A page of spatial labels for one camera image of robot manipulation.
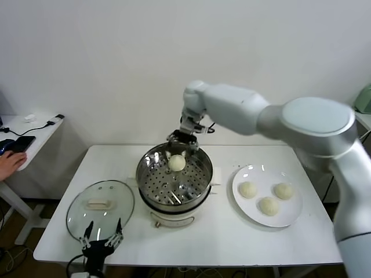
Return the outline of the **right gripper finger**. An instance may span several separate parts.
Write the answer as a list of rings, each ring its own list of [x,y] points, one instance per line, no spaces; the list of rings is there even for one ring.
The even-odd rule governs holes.
[[[184,158],[190,158],[196,156],[199,152],[199,145],[197,142],[190,142],[189,144],[184,145],[182,150],[182,156]]]
[[[174,142],[177,142],[177,133],[175,131],[173,131],[172,133],[170,133],[167,138],[166,138],[166,150],[165,150],[165,154],[166,154],[166,157],[167,158],[171,158],[172,157],[172,153],[171,153],[171,150],[172,150],[172,145]]]

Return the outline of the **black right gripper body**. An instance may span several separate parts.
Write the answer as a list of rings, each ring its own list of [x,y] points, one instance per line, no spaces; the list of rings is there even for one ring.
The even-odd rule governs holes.
[[[177,133],[178,142],[181,142],[183,144],[189,144],[190,142],[198,143],[197,137],[192,134],[184,133],[180,130],[175,130],[175,132]]]

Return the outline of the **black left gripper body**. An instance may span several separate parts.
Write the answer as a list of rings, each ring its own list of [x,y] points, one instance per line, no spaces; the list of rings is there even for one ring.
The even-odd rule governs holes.
[[[86,257],[85,271],[90,276],[104,278],[104,261],[114,251],[114,247],[108,244],[108,240],[92,241],[88,246],[83,246],[82,253]]]

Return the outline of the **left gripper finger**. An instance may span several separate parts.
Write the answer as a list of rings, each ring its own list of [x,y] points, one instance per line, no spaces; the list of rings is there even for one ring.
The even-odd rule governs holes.
[[[80,237],[80,243],[83,249],[87,249],[91,247],[89,239],[90,239],[90,235],[93,229],[93,224],[94,222],[91,221],[88,227],[85,229],[83,236]]]
[[[108,238],[105,246],[119,246],[123,240],[121,218],[118,219],[115,233]]]

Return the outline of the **person's bare hand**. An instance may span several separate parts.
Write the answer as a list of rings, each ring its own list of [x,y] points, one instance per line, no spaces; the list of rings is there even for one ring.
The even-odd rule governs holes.
[[[6,151],[0,158],[0,180],[4,181],[15,173],[27,160],[24,152],[14,153]]]

